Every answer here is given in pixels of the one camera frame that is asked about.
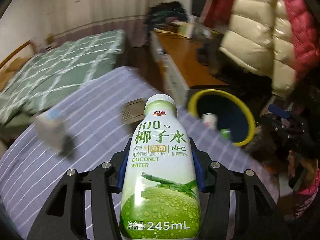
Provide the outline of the coconut water bottle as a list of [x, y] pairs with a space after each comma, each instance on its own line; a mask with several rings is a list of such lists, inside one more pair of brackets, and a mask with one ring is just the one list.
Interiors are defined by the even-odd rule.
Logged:
[[201, 209], [190, 140], [174, 100], [150, 97], [127, 159], [119, 228], [126, 239], [196, 239]]

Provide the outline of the yellow rimmed trash bin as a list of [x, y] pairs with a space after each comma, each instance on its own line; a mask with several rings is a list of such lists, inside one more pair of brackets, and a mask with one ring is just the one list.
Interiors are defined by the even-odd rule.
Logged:
[[187, 104], [189, 113], [202, 119], [205, 113], [217, 116], [217, 129], [230, 129], [230, 140], [239, 147], [246, 146], [255, 134], [255, 119], [247, 107], [233, 94], [219, 89], [204, 89], [195, 92]]

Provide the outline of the white round tub container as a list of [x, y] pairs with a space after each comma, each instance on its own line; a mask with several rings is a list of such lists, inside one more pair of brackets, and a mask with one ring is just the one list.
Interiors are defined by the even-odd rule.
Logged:
[[38, 138], [44, 142], [46, 146], [57, 153], [63, 151], [67, 132], [64, 118], [59, 111], [48, 110], [37, 113], [33, 116], [33, 123]]

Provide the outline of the purple checked tablecloth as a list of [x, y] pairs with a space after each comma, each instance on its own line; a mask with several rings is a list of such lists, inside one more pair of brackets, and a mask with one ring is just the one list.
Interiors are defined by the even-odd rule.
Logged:
[[[119, 67], [52, 108], [66, 123], [65, 152], [56, 154], [49, 149], [38, 139], [33, 125], [15, 140], [1, 158], [1, 201], [23, 239], [27, 238], [44, 202], [68, 169], [92, 170], [125, 148], [131, 134], [121, 117], [122, 106], [139, 98], [147, 100], [157, 93], [136, 69]], [[178, 119], [199, 150], [229, 170], [252, 169], [275, 202], [278, 201], [277, 179], [262, 165], [180, 106]]]

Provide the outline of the white paper cup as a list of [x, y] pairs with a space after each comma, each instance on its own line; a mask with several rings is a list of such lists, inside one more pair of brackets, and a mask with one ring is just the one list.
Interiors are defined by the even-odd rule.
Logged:
[[210, 129], [217, 129], [217, 116], [212, 113], [205, 113], [202, 115], [203, 123]]

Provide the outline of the brown plastic food tray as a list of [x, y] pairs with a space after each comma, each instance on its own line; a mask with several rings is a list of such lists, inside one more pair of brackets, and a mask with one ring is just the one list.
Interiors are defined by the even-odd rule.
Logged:
[[129, 101], [122, 106], [121, 116], [125, 124], [138, 124], [144, 119], [145, 101], [136, 99]]

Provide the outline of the green checked duvet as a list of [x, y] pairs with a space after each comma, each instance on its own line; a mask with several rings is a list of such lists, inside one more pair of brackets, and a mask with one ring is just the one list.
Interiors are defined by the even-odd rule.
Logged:
[[21, 112], [45, 111], [111, 71], [125, 50], [125, 40], [125, 31], [117, 29], [67, 41], [33, 56], [1, 91], [1, 125]]

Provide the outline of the wooden bed headboard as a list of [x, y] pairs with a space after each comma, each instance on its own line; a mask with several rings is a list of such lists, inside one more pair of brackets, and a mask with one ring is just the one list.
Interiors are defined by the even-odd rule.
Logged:
[[27, 46], [31, 46], [31, 50], [33, 52], [33, 55], [37, 53], [35, 44], [33, 43], [32, 40], [29, 40], [19, 46], [17, 49], [15, 49], [11, 54], [9, 54], [1, 63], [0, 63], [0, 68], [3, 68], [7, 62], [9, 62], [14, 56], [16, 56], [20, 51], [22, 51], [24, 48]]

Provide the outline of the wooden desk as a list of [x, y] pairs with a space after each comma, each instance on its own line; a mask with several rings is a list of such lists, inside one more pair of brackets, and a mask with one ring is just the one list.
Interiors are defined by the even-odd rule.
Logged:
[[163, 76], [164, 91], [181, 106], [188, 104], [193, 89], [225, 85], [197, 61], [200, 46], [175, 33], [154, 29], [150, 34], [150, 50]]

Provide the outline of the cream puffer jacket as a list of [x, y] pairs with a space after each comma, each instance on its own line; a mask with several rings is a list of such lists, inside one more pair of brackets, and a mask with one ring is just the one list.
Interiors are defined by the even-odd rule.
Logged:
[[235, 0], [220, 51], [241, 68], [272, 80], [283, 99], [295, 88], [295, 52], [284, 0]]

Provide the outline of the red puffer jacket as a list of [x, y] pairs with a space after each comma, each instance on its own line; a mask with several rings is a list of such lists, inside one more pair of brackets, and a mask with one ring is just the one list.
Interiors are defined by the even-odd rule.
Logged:
[[[235, 0], [206, 0], [201, 21], [209, 28], [227, 24]], [[310, 0], [284, 0], [285, 12], [289, 17], [295, 52], [293, 69], [296, 79], [303, 79], [319, 65], [319, 20], [308, 5]]]

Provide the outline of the pink white curtain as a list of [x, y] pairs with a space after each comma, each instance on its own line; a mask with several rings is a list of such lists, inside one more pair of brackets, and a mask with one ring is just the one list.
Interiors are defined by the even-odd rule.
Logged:
[[58, 44], [123, 29], [134, 47], [146, 42], [144, 18], [165, 0], [44, 0], [46, 34]]

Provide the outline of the clothes pile on desk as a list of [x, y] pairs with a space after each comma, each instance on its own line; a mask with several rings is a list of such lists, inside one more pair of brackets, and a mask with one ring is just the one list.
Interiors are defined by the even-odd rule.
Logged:
[[154, 7], [150, 7], [145, 15], [144, 25], [148, 31], [152, 31], [154, 27], [160, 24], [166, 24], [168, 18], [187, 22], [187, 14], [181, 3], [178, 1], [162, 2]]

